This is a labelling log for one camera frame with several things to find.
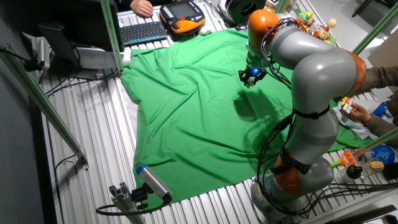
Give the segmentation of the hand of grey-sleeved person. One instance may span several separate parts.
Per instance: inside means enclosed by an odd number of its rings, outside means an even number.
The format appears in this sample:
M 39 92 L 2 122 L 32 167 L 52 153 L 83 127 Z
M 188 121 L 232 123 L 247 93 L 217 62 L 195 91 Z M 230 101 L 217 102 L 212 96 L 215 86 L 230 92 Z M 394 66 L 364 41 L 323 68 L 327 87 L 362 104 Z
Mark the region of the hand of grey-sleeved person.
M 367 123 L 372 118 L 372 114 L 369 114 L 361 105 L 353 103 L 351 106 L 352 110 L 349 114 L 351 119 L 360 121 L 362 123 Z

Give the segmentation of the hand of black-sleeved person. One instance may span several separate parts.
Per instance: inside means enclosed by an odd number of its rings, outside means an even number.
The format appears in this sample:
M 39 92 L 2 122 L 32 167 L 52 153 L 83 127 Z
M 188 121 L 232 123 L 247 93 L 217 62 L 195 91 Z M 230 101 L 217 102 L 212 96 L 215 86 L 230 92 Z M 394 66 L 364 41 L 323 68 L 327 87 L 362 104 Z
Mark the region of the hand of black-sleeved person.
M 148 0 L 133 0 L 130 3 L 131 10 L 138 16 L 148 18 L 153 15 L 153 5 Z

